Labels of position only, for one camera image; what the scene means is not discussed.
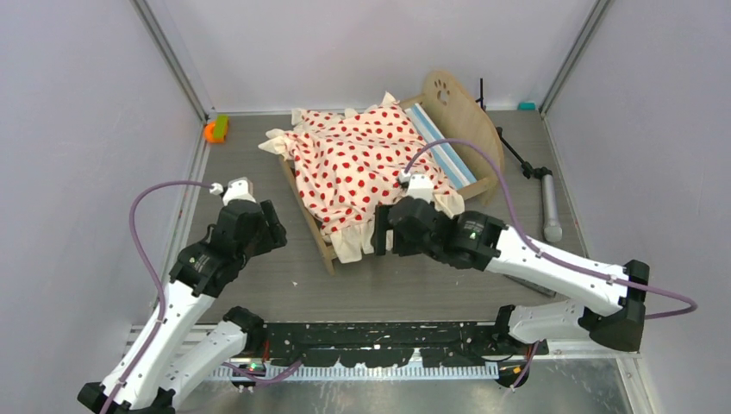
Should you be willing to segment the blue striped mattress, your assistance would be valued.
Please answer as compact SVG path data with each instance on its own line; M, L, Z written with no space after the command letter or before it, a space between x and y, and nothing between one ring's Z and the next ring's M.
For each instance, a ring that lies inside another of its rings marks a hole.
M435 123L419 103L414 103L406 108L404 112L414 124L418 135L426 143L445 140L445 136L436 127ZM430 153L457 190L475 184L478 181L451 146L447 144L437 145L430 149Z

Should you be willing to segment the wooden pet bed frame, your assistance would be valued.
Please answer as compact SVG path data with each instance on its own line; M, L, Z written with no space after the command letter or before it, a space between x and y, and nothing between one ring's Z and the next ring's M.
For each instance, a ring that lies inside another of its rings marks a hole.
M441 144L451 146L478 180L475 184L460 190L456 189L458 194L465 203L475 201L488 204L497 192L497 174L504 168L504 153L498 142L497 128L475 103L474 97L451 73L433 71L425 78L422 90L417 96L397 101L403 110L419 103L445 136L444 141L426 143L417 154L430 154L432 147ZM291 162L277 156L322 255L325 269L328 273L333 273L335 264L340 261L332 245L324 241L320 235L319 222L306 210L302 199L296 193L294 168Z

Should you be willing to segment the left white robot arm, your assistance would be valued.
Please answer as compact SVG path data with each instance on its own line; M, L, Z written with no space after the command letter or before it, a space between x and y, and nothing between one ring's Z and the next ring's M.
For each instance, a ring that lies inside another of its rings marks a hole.
M266 342L263 319L235 306L197 345L179 350L199 318L254 257L286 245L271 201L258 202L247 178L208 185L222 200L205 237L183 248L158 302L133 345L100 382L83 385L78 402L93 413L174 413L232 357L257 355Z

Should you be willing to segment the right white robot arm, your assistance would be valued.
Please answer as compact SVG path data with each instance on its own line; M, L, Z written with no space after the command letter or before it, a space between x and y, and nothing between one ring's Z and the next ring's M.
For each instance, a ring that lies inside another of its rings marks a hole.
M500 308L492 342L504 354L545 339L582 339L621 352L640 349L646 320L648 264L593 261L524 235L514 225L468 210L435 208L430 180L409 177L407 195L375 210L376 255L423 254L460 270L501 273L565 296L540 306Z

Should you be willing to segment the strawberry print ruffled blanket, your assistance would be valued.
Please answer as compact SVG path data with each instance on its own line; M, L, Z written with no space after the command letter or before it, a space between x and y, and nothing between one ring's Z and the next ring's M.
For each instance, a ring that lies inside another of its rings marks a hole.
M340 262L372 253L375 211L405 196L397 177L410 161L411 173L433 183L437 210L464 211L464 199L434 156L417 154L426 142L390 93L362 112L295 109L291 123L290 130L267 131L259 149L291 162L296 193Z

